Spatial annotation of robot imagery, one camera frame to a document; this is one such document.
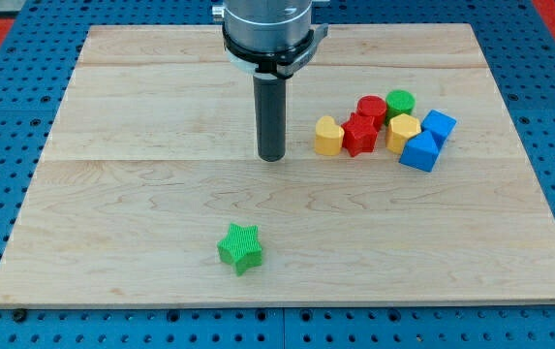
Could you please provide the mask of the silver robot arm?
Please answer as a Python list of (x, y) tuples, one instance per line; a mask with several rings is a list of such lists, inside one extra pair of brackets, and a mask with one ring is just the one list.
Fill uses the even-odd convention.
[(223, 0), (213, 5), (229, 61), (257, 79), (290, 79), (313, 59), (329, 26), (314, 0)]

